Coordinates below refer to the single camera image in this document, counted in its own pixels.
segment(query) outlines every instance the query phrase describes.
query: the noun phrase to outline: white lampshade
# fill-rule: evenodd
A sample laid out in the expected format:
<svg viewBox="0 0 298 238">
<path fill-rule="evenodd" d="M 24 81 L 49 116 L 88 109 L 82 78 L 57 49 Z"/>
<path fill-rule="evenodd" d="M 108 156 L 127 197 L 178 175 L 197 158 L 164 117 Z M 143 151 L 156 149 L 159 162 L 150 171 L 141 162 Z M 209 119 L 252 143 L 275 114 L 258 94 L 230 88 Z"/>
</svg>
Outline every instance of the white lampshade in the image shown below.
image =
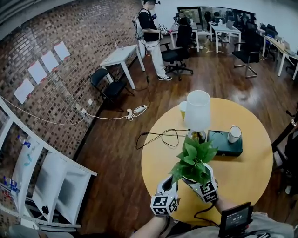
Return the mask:
<svg viewBox="0 0 298 238">
<path fill-rule="evenodd" d="M 208 93 L 196 90 L 187 96 L 185 124 L 195 132 L 204 131 L 210 127 L 210 96 Z"/>
</svg>

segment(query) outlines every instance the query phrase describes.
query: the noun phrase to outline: white paper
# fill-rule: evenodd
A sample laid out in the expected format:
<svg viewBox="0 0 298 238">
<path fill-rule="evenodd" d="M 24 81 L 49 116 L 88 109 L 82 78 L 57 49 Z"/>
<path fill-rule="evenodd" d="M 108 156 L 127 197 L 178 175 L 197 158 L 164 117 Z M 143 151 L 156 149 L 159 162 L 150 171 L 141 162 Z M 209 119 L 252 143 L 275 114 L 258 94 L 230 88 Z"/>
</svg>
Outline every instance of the white paper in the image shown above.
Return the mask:
<svg viewBox="0 0 298 238">
<path fill-rule="evenodd" d="M 44 71 L 39 61 L 36 61 L 30 68 L 28 68 L 28 71 L 37 84 L 47 76 L 46 71 Z"/>
<path fill-rule="evenodd" d="M 54 46 L 55 51 L 57 52 L 59 58 L 63 61 L 66 57 L 70 55 L 64 42 L 60 42 L 58 45 Z"/>
<path fill-rule="evenodd" d="M 47 67 L 47 70 L 49 72 L 52 72 L 52 70 L 55 69 L 59 65 L 51 51 L 44 54 L 42 56 L 41 60 L 45 64 L 45 66 Z"/>
<path fill-rule="evenodd" d="M 20 101 L 21 104 L 25 102 L 27 96 L 33 91 L 34 87 L 28 78 L 25 78 L 23 83 L 14 91 L 14 96 Z"/>
</svg>

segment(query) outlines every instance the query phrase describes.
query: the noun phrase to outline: desk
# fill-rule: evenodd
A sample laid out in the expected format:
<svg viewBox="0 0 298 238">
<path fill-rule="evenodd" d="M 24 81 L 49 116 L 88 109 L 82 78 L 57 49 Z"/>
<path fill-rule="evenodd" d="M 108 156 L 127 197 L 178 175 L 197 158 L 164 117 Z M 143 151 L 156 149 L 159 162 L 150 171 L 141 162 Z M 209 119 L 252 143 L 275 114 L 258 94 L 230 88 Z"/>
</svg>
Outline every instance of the desk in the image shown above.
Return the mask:
<svg viewBox="0 0 298 238">
<path fill-rule="evenodd" d="M 216 156 L 209 165 L 213 168 L 218 181 L 218 192 L 237 205 L 250 201 L 254 205 L 265 191 L 272 171 L 273 153 L 267 131 L 262 123 L 243 106 L 225 99 L 211 98 L 210 130 L 229 131 L 231 125 L 239 126 L 243 133 L 243 153 L 238 158 Z M 151 128 L 150 132 L 162 133 L 167 129 L 185 130 L 179 106 L 167 111 Z M 155 135 L 148 135 L 145 143 Z M 175 137 L 164 137 L 167 143 L 174 145 Z M 143 148 L 142 175 L 146 188 L 153 196 L 157 185 L 165 179 L 182 151 L 184 137 L 179 137 L 176 148 L 167 147 L 157 139 Z M 183 181 L 178 181 L 178 198 L 180 203 L 172 217 L 189 224 L 207 225 L 193 218 L 198 211 L 210 207 Z M 221 215 L 213 208 L 199 215 L 220 224 Z"/>
<path fill-rule="evenodd" d="M 257 32 L 259 33 L 260 36 L 263 36 L 265 35 L 266 31 L 265 30 L 262 30 L 261 28 L 257 28 Z"/>
<path fill-rule="evenodd" d="M 212 29 L 215 31 L 215 41 L 216 41 L 216 53 L 218 53 L 218 33 L 228 33 L 229 34 L 229 42 L 230 42 L 230 34 L 236 34 L 239 36 L 239 43 L 241 42 L 241 31 L 233 26 L 233 29 L 229 29 L 223 24 L 222 26 L 214 26 L 211 25 Z"/>
<path fill-rule="evenodd" d="M 197 35 L 197 26 L 196 25 L 191 25 L 191 28 L 192 28 L 192 32 L 195 32 L 196 33 L 196 45 L 198 46 L 199 45 L 199 37 Z M 173 25 L 173 27 L 171 29 L 172 30 L 172 32 L 171 32 L 171 40 L 172 40 L 173 49 L 176 48 L 173 34 L 175 33 L 176 34 L 176 39 L 178 39 L 178 36 L 177 36 L 178 29 L 179 29 L 179 26 L 176 26 L 176 25 Z"/>
<path fill-rule="evenodd" d="M 264 36 L 264 45 L 263 45 L 263 54 L 262 54 L 263 57 L 265 57 L 266 40 L 268 40 L 271 44 L 273 44 L 273 45 L 278 49 L 278 51 L 281 52 L 282 55 L 283 55 L 283 57 L 282 57 L 282 59 L 281 59 L 281 62 L 280 62 L 279 71 L 278 71 L 278 76 L 280 77 L 281 72 L 282 72 L 283 67 L 284 67 L 284 60 L 285 60 L 285 58 L 286 58 L 286 57 L 287 57 L 287 58 L 292 57 L 292 58 L 298 60 L 298 55 L 296 55 L 296 56 L 289 55 L 289 54 L 285 51 L 285 49 L 284 49 L 284 45 L 283 45 L 283 44 L 276 42 L 273 38 L 270 38 L 270 37 L 268 37 L 268 36 Z M 293 76 L 293 80 L 295 80 L 295 77 L 296 77 L 296 75 L 297 75 L 297 71 L 298 71 L 298 64 L 297 64 L 297 67 L 296 67 L 296 70 L 295 70 L 295 73 L 294 73 L 294 76 Z"/>
<path fill-rule="evenodd" d="M 208 32 L 208 31 L 197 31 L 196 32 L 197 36 L 196 38 L 199 39 L 199 35 L 209 35 L 210 36 L 210 40 L 212 41 L 212 32 Z M 196 48 L 197 48 L 197 52 L 200 53 L 200 42 L 199 40 L 197 40 L 197 45 L 196 45 Z"/>
<path fill-rule="evenodd" d="M 124 48 L 118 48 L 116 49 L 113 53 L 111 53 L 102 63 L 101 63 L 101 67 L 106 69 L 107 66 L 111 66 L 111 65 L 118 65 L 121 64 L 125 75 L 127 77 L 127 79 L 129 80 L 129 83 L 131 85 L 132 89 L 135 89 L 135 84 L 129 74 L 129 70 L 126 66 L 125 60 L 127 59 L 127 57 L 132 53 L 136 51 L 136 55 L 138 56 L 138 59 L 140 61 L 140 65 L 142 67 L 142 70 L 145 71 L 145 67 L 139 52 L 139 48 L 138 45 L 133 45 L 133 46 L 127 46 Z M 107 75 L 108 80 L 110 81 L 110 83 L 113 82 L 111 75 Z"/>
</svg>

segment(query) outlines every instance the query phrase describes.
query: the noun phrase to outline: table leg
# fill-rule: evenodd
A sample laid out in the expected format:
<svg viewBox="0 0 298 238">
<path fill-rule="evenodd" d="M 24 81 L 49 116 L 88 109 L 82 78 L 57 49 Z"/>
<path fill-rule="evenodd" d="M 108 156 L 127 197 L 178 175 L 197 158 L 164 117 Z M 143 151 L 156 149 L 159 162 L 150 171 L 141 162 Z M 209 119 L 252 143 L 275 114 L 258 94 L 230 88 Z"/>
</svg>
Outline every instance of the table leg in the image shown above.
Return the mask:
<svg viewBox="0 0 298 238">
<path fill-rule="evenodd" d="M 113 83 L 113 79 L 112 79 L 112 77 L 111 77 L 111 75 L 108 73 L 107 74 L 107 78 L 108 78 L 108 81 L 110 82 L 110 83 Z"/>
<path fill-rule="evenodd" d="M 266 51 L 266 38 L 264 38 L 264 44 L 263 44 L 263 53 L 262 53 L 263 58 L 265 57 L 265 51 Z"/>
<path fill-rule="evenodd" d="M 196 49 L 197 49 L 197 52 L 200 53 L 200 43 L 199 43 L 199 35 L 198 35 L 198 32 L 196 32 Z"/>
<path fill-rule="evenodd" d="M 129 74 L 129 69 L 127 68 L 125 62 L 121 62 L 121 66 L 122 66 L 122 68 L 123 68 L 123 70 L 125 72 L 125 75 L 126 75 L 127 79 L 129 80 L 129 83 L 130 83 L 131 88 L 132 89 L 135 89 L 135 84 L 134 84 L 134 82 L 133 82 L 133 80 L 132 80 L 132 78 L 131 78 L 131 76 Z"/>
<path fill-rule="evenodd" d="M 238 38 L 238 42 L 241 43 L 241 33 L 239 33 L 239 38 Z M 241 45 L 238 45 L 238 51 L 240 51 L 241 49 Z"/>
<path fill-rule="evenodd" d="M 295 80 L 295 78 L 296 78 L 297 71 L 298 71 L 298 64 L 297 64 L 297 66 L 296 66 L 296 70 L 295 70 L 295 73 L 294 73 L 294 76 L 293 76 L 293 80 Z"/>
<path fill-rule="evenodd" d="M 218 53 L 218 38 L 217 38 L 217 31 L 215 31 L 215 42 L 216 42 L 216 53 Z"/>
<path fill-rule="evenodd" d="M 210 26 L 210 40 L 211 40 L 211 42 L 213 42 L 213 37 L 212 37 L 212 27 L 211 27 L 210 24 L 209 24 L 209 26 Z"/>
<path fill-rule="evenodd" d="M 280 77 L 281 71 L 283 70 L 283 67 L 284 67 L 284 59 L 285 59 L 285 54 L 283 54 L 283 58 L 281 59 L 281 62 L 280 62 L 280 67 L 279 67 L 279 71 L 278 71 L 279 77 Z"/>
<path fill-rule="evenodd" d="M 143 64 L 141 54 L 140 54 L 140 51 L 139 51 L 138 47 L 136 47 L 136 55 L 138 56 L 138 59 L 140 61 L 140 65 L 141 65 L 141 68 L 142 68 L 143 72 L 145 72 L 145 66 Z"/>
<path fill-rule="evenodd" d="M 171 40 L 172 40 L 173 49 L 175 49 L 176 46 L 175 46 L 174 37 L 173 37 L 173 33 L 172 32 L 171 32 Z"/>
</svg>

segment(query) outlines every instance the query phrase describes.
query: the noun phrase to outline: teal box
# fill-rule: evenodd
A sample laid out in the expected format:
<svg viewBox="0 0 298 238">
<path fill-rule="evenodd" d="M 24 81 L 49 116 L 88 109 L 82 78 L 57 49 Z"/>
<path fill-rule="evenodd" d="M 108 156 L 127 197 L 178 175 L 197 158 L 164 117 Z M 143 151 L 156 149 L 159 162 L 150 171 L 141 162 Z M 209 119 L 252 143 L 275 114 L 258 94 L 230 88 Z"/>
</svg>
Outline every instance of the teal box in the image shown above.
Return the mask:
<svg viewBox="0 0 298 238">
<path fill-rule="evenodd" d="M 235 143 L 228 141 L 229 132 L 208 131 L 207 141 L 213 140 L 213 147 L 218 147 L 216 155 L 238 157 L 243 152 L 242 135 Z"/>
</svg>

